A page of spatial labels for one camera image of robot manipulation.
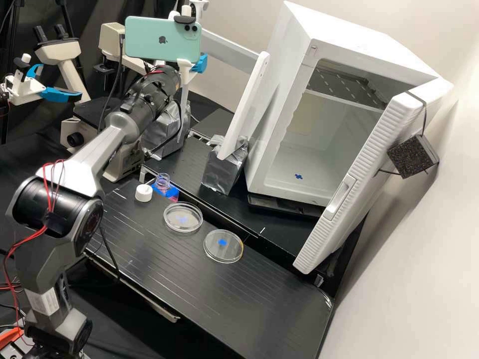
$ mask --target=black foam block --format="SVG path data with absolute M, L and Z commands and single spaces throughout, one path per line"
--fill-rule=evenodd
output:
M 439 163 L 439 157 L 434 152 L 426 137 L 415 135 L 388 151 L 388 156 L 402 178 L 406 179 Z

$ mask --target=white wall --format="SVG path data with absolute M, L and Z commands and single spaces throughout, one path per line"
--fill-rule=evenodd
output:
M 479 358 L 479 36 L 471 49 L 458 103 L 428 128 L 437 173 L 385 186 L 320 359 Z
M 293 0 L 385 32 L 446 79 L 453 79 L 477 31 L 478 0 Z M 265 50 L 281 0 L 210 0 L 202 25 L 255 51 Z M 210 58 L 192 90 L 235 110 L 248 76 Z

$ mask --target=mint green iphone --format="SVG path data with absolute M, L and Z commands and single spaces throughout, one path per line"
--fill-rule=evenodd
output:
M 192 63 L 200 59 L 201 25 L 129 16 L 125 20 L 125 53 L 131 57 Z

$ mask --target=petri dish lid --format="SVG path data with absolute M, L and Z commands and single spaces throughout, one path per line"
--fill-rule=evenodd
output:
M 241 239 L 225 229 L 215 229 L 208 233 L 203 248 L 208 257 L 220 263 L 234 263 L 243 255 Z
M 172 203 L 165 208 L 166 225 L 180 233 L 191 233 L 203 224 L 203 215 L 198 207 L 187 202 Z

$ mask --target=blue cross mark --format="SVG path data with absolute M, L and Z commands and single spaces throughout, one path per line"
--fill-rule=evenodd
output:
M 185 216 L 176 216 L 176 220 L 180 223 L 180 224 L 185 224 L 188 219 L 185 217 Z

